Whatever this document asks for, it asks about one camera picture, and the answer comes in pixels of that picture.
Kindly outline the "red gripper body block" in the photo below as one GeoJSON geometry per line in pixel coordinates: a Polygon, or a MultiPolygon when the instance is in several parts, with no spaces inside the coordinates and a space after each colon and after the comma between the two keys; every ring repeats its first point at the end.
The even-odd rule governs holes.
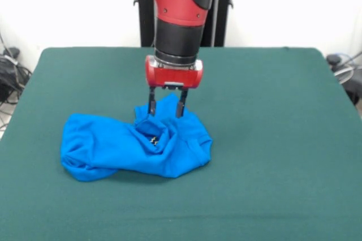
{"type": "Polygon", "coordinates": [[[145,58],[145,77],[150,87],[181,87],[195,89],[200,85],[203,75],[203,62],[187,67],[169,66],[161,63],[155,56],[145,58]]]}

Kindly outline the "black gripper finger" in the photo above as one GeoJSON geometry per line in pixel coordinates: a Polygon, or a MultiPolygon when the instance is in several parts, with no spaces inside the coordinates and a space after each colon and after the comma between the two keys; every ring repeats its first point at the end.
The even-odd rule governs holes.
{"type": "Polygon", "coordinates": [[[180,99],[179,99],[177,107],[176,107],[176,117],[177,118],[181,118],[184,114],[184,108],[186,105],[187,95],[188,95],[188,89],[182,89],[180,99]]]}
{"type": "Polygon", "coordinates": [[[155,87],[149,87],[148,114],[154,116],[156,113],[155,87]]]}

